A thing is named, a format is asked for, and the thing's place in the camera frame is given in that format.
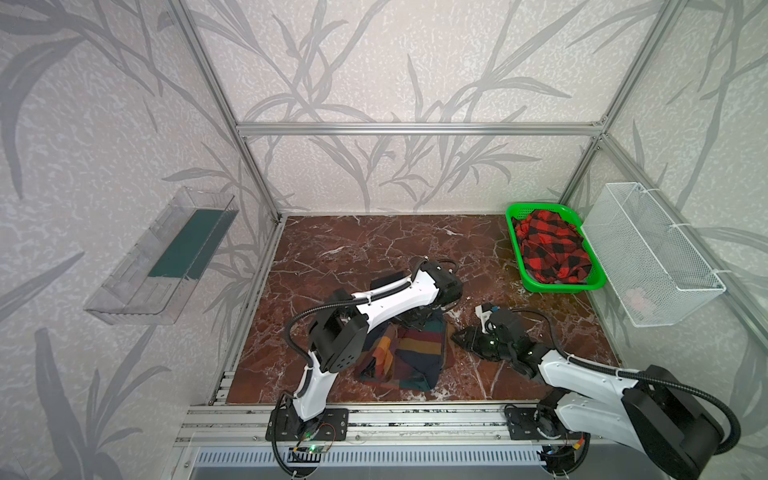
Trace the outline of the multicolour plaid shirt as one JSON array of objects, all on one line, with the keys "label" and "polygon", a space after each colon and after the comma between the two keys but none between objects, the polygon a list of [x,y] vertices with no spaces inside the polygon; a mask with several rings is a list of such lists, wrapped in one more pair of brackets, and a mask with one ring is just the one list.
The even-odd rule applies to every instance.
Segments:
[{"label": "multicolour plaid shirt", "polygon": [[353,377],[374,386],[430,391],[448,364],[447,335],[442,312],[431,314],[421,327],[381,324],[367,335]]}]

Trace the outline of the green plastic basket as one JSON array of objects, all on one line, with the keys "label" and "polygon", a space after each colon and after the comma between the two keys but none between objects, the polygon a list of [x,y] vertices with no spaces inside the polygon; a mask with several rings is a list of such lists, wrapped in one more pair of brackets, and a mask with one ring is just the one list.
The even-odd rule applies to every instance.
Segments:
[{"label": "green plastic basket", "polygon": [[605,285],[607,276],[573,210],[560,204],[515,203],[505,217],[527,290],[573,294]]}]

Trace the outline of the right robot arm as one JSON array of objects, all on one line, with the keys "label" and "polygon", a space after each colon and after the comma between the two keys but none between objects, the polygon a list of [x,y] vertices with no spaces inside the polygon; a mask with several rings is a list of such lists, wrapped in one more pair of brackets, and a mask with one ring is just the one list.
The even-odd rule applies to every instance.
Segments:
[{"label": "right robot arm", "polygon": [[[530,313],[546,322],[549,343],[528,335],[523,322]],[[526,418],[542,437],[603,437],[645,454],[673,479],[699,478],[712,457],[741,438],[740,422],[724,402],[662,367],[621,369],[566,352],[542,311],[484,304],[479,317],[480,325],[455,332],[453,342],[550,387]]]}]

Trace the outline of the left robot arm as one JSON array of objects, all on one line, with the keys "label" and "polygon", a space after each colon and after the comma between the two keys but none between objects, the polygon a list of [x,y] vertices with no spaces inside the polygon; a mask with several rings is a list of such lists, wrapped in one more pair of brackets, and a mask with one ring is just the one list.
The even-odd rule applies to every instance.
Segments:
[{"label": "left robot arm", "polygon": [[444,312],[462,294],[453,270],[421,257],[409,272],[379,278],[367,291],[339,289],[325,303],[295,315],[283,328],[287,346],[305,362],[291,395],[294,414],[303,422],[321,417],[336,377],[358,360],[375,328],[406,313]]}]

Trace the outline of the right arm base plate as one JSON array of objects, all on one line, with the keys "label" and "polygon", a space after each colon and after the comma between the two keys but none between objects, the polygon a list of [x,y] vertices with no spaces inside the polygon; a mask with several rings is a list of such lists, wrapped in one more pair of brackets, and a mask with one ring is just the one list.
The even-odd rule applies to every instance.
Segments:
[{"label": "right arm base plate", "polygon": [[552,409],[536,405],[507,404],[503,408],[512,440],[577,443],[583,432],[569,430]]}]

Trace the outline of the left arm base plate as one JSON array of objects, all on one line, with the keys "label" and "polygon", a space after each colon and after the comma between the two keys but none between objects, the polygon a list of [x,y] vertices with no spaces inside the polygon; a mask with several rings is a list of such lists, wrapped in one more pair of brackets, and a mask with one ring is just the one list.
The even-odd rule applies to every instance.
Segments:
[{"label": "left arm base plate", "polygon": [[292,406],[276,408],[270,414],[265,438],[277,442],[343,441],[347,436],[349,414],[348,409],[326,408],[319,416],[302,420]]}]

